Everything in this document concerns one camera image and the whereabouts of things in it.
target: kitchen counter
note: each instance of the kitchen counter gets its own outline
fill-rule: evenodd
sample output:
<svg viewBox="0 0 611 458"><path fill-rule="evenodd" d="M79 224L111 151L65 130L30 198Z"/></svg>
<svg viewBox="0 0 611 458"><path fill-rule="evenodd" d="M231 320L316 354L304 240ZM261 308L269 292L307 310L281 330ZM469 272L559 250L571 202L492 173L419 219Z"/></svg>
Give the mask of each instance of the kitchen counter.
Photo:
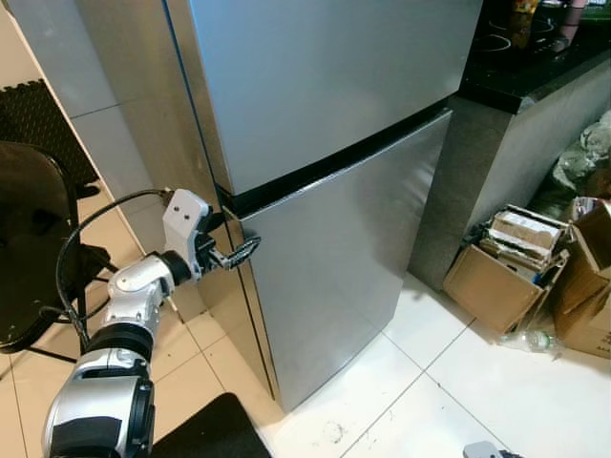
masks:
<svg viewBox="0 0 611 458"><path fill-rule="evenodd" d="M610 58L609 25L581 26L569 49L520 66L470 56L458 95L517 115Z"/></svg>

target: stainless steel refrigerator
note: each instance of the stainless steel refrigerator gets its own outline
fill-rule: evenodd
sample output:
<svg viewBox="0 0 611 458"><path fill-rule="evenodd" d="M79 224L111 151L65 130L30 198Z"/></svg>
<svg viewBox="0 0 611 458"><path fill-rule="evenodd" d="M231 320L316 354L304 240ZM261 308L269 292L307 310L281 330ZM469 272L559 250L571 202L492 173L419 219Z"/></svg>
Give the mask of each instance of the stainless steel refrigerator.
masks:
<svg viewBox="0 0 611 458"><path fill-rule="evenodd" d="M392 318L480 2L167 6L231 241L263 238L212 312L290 410Z"/></svg>

